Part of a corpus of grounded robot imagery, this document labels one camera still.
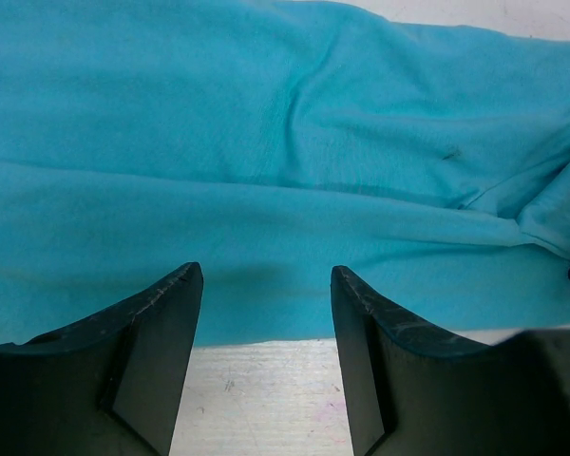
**blue cloth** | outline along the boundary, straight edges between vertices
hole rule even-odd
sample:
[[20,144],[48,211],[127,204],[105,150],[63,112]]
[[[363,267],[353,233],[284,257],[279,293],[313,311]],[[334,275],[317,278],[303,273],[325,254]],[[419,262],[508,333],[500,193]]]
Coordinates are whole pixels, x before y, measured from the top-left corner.
[[186,261],[202,345],[333,333],[330,271],[570,323],[570,43],[329,3],[0,2],[0,343]]

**white surface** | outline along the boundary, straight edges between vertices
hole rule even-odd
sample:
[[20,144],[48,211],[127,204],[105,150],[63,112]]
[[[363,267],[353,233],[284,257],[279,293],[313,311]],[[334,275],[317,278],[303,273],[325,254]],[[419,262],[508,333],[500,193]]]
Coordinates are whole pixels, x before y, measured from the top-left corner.
[[[570,40],[570,0],[350,3],[397,22],[472,25]],[[489,343],[511,333],[470,336]],[[335,341],[193,350],[171,454],[351,456]]]

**crumpled fabric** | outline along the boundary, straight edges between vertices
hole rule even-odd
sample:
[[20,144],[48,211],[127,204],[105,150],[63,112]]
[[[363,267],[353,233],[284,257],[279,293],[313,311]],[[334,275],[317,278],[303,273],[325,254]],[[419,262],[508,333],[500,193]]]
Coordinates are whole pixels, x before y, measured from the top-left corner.
[[0,343],[186,261],[197,343],[333,335],[330,272],[570,324],[570,43],[330,3],[0,2]]

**blue towel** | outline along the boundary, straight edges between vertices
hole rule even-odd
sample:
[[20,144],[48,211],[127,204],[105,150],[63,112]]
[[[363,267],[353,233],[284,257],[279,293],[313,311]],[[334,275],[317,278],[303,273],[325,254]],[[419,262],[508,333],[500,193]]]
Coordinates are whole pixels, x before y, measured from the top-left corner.
[[570,43],[329,3],[0,2],[0,343],[186,261],[201,345],[333,334],[330,271],[570,323]]

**white tabletop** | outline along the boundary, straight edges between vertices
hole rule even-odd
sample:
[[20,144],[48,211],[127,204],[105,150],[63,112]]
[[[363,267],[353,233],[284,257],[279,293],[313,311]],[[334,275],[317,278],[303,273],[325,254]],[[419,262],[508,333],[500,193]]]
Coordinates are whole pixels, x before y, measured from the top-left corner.
[[[392,21],[570,40],[570,0],[354,0]],[[487,343],[514,333],[475,332]],[[352,456],[334,340],[192,352],[173,456]]]

